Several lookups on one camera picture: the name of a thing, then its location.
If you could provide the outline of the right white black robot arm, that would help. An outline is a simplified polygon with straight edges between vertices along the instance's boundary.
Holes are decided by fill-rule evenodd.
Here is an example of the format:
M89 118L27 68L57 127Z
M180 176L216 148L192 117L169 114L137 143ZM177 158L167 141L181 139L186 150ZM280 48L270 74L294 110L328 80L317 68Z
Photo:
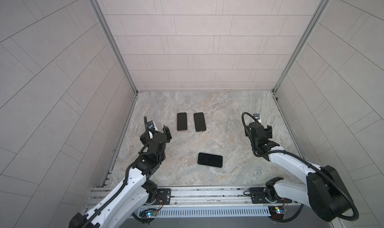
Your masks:
M258 120L244 125L244 130L256 157L283 167L301 180L300 184L288 182L282 177L267 181L264 189L266 201L276 203L290 199L310 207L326 222L335 218L346 221L359 218L358 209L336 169L312 164L288 152L271 140L272 127L264 128Z

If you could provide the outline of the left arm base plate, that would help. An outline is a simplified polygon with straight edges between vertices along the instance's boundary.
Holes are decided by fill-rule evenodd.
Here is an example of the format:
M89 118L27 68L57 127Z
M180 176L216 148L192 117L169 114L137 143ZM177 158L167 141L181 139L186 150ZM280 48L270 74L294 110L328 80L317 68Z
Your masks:
M157 189L157 192L150 192L146 205L160 206L169 205L171 199L171 189Z

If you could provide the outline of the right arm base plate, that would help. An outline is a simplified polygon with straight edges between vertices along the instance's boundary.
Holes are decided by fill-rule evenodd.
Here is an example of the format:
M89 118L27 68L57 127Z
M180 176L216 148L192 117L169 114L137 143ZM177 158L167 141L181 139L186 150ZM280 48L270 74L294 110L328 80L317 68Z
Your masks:
M292 203L292 200L290 199L283 199L280 197L268 198L264 187L249 188L249 190L244 192L244 194L248 194L251 197L252 204Z

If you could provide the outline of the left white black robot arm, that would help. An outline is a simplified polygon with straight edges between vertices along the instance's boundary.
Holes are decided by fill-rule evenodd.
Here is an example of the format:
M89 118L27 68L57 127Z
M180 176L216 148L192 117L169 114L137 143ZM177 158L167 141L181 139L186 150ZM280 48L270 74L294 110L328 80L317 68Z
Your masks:
M101 202L86 214L77 213L70 220L70 228L118 228L137 209L152 203L157 194L157 185L150 177L165 160L166 144L172 139L167 126L163 132L146 129L148 137L138 158L127 167L125 177Z

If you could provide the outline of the purple phone black screen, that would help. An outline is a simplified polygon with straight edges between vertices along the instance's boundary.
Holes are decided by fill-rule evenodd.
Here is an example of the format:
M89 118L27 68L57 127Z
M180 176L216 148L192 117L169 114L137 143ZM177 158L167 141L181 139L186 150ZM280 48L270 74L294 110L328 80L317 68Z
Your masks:
M187 129L187 113L177 113L177 131L186 131Z

